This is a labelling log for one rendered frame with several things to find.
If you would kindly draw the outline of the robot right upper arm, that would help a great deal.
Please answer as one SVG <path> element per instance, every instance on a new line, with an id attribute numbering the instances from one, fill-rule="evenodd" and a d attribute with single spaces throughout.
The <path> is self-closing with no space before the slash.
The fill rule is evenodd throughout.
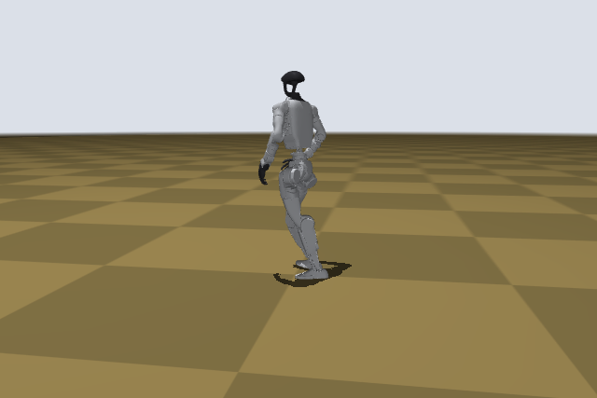
<path id="1" fill-rule="evenodd" d="M 317 107 L 314 105 L 312 105 L 312 121 L 313 121 L 313 128 L 317 130 L 314 134 L 315 141 L 318 143 L 321 143 L 326 138 L 326 131 L 325 131 L 324 126 L 320 120 L 320 117 L 318 116 Z"/>

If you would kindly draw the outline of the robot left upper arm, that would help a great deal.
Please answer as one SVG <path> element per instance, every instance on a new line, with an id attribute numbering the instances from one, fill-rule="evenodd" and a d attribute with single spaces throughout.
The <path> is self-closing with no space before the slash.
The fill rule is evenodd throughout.
<path id="1" fill-rule="evenodd" d="M 285 138 L 283 126 L 285 123 L 285 114 L 288 112 L 288 102 L 277 103 L 272 107 L 273 112 L 273 142 L 281 143 Z"/>

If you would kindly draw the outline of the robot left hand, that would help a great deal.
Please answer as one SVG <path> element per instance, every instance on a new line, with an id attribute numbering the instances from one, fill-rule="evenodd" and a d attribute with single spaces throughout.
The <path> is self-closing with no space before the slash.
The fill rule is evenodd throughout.
<path id="1" fill-rule="evenodd" d="M 264 177 L 265 177 L 265 171 L 267 171 L 269 169 L 269 166 L 270 166 L 270 164 L 265 164 L 262 168 L 261 164 L 259 164 L 258 175 L 259 175 L 259 179 L 263 185 L 267 185 L 267 182 L 265 181 L 266 179 L 264 179 Z"/>

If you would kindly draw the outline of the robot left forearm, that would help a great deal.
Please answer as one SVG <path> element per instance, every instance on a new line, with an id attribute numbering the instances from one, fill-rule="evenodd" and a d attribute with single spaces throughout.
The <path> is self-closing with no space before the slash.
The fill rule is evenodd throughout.
<path id="1" fill-rule="evenodd" d="M 265 164 L 271 165 L 271 163 L 274 161 L 275 153 L 278 150 L 279 145 L 276 142 L 272 141 L 273 135 L 274 135 L 274 130 L 271 132 L 271 136 L 270 136 L 269 142 L 267 144 L 267 149 L 266 149 L 265 155 L 264 155 L 263 159 L 260 160 L 260 164 L 261 164 L 262 168 Z"/>

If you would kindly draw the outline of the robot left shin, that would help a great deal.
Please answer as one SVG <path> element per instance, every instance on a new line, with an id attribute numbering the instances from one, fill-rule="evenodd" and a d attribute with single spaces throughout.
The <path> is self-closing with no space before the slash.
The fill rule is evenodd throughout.
<path id="1" fill-rule="evenodd" d="M 303 245 L 304 251 L 307 255 L 309 255 L 310 262 L 312 264 L 313 270 L 318 271 L 320 269 L 319 259 L 318 259 L 318 243 L 316 238 L 316 233 L 314 230 L 313 220 L 311 218 L 304 218 L 300 224 L 301 230 L 298 229 L 298 234 Z M 298 228 L 298 226 L 297 226 Z M 317 269 L 314 268 L 313 264 Z M 321 271 L 321 269 L 319 270 Z"/>

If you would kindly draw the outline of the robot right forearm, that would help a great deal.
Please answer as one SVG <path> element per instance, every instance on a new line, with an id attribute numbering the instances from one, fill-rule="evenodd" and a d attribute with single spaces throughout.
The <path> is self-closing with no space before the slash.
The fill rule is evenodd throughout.
<path id="1" fill-rule="evenodd" d="M 315 153 L 315 152 L 316 152 L 316 150 L 317 150 L 318 148 L 320 148 L 320 146 L 321 146 L 321 143 L 318 143 L 318 142 L 316 142 L 316 141 L 315 141 L 315 138 L 313 137 L 313 139 L 312 139 L 312 146 L 311 146 L 311 147 L 309 147 L 309 148 L 307 148 L 307 149 L 304 151 L 304 153 L 305 153 L 305 154 L 306 154 L 306 156 L 307 156 L 307 159 L 308 159 L 308 158 L 311 158 L 311 157 L 313 156 L 313 153 Z"/>

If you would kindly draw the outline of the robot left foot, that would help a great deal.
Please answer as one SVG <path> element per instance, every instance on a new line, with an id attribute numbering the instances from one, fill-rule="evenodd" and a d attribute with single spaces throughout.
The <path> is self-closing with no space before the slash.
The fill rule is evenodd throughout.
<path id="1" fill-rule="evenodd" d="M 326 271 L 326 269 L 322 268 L 321 271 L 319 271 L 320 269 L 318 269 L 318 271 L 314 271 L 312 268 L 296 274 L 295 278 L 296 279 L 302 279 L 302 280 L 312 280 L 312 279 L 326 279 L 328 278 L 328 273 Z"/>

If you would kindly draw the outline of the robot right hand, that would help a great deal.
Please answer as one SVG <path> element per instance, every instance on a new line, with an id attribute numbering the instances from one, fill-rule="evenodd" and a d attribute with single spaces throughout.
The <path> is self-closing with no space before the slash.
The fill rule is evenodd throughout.
<path id="1" fill-rule="evenodd" d="M 287 161 L 288 161 L 288 163 L 286 163 Z M 285 164 L 285 165 L 284 165 L 284 166 L 281 168 L 281 170 L 282 170 L 282 169 L 283 169 L 285 166 L 289 165 L 289 162 L 290 162 L 290 161 L 293 161 L 293 159 L 292 159 L 292 158 L 289 158 L 289 159 L 286 159 L 286 160 L 284 160 L 284 161 L 283 161 L 283 163 L 286 163 L 286 164 Z M 286 168 L 288 168 L 288 166 L 287 166 Z"/>

